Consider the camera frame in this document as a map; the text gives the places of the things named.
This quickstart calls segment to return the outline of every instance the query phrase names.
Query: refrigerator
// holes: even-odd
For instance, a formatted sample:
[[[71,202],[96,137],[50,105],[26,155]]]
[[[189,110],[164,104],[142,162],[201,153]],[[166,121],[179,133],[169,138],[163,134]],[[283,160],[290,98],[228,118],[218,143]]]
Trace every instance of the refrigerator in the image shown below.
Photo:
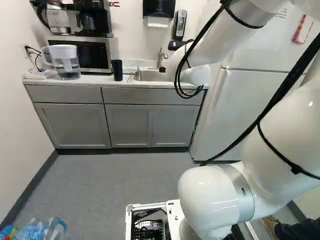
[[[212,66],[212,81],[189,148],[194,161],[220,153],[251,125],[319,32],[317,21],[288,4],[218,67]],[[242,160],[243,143],[217,160]]]

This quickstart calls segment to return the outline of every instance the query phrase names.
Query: shoe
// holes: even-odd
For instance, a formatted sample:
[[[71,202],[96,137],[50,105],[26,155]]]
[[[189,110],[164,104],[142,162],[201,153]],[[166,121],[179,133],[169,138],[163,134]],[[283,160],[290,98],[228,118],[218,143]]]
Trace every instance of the shoe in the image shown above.
[[[267,216],[262,218],[262,221],[264,222],[267,230],[270,232],[270,234],[272,235],[272,237],[277,240],[277,236],[275,233],[275,227],[277,224],[280,224],[280,221],[278,219],[276,219],[274,216]]]

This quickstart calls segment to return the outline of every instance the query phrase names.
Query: faucet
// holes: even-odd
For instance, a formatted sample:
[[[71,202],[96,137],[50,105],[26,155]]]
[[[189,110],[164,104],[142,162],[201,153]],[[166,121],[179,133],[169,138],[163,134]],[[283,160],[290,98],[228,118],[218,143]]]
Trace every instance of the faucet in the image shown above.
[[[162,52],[162,47],[160,47],[160,50],[158,52],[158,59],[157,59],[157,62],[156,62],[156,68],[160,68],[161,67],[161,63],[162,63],[162,60],[163,59],[168,59],[169,56],[167,53],[165,52]]]

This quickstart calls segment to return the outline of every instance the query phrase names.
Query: electrical outlet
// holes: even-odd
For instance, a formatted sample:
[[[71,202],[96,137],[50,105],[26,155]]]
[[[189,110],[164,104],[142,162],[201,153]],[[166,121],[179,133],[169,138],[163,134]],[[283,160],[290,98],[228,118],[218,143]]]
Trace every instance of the electrical outlet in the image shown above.
[[[29,46],[29,44],[26,43],[26,42],[22,42],[21,43],[21,50],[22,50],[23,56],[24,56],[25,59],[28,59],[29,55],[27,53],[27,50],[26,50],[25,46]]]

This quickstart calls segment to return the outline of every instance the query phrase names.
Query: gray carpet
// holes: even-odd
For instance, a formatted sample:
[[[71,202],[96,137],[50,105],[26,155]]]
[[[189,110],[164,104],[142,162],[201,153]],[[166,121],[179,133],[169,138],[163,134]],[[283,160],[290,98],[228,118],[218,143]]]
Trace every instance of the gray carpet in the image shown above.
[[[176,199],[188,153],[62,155],[36,188],[15,225],[60,216],[74,240],[124,240],[128,204]]]

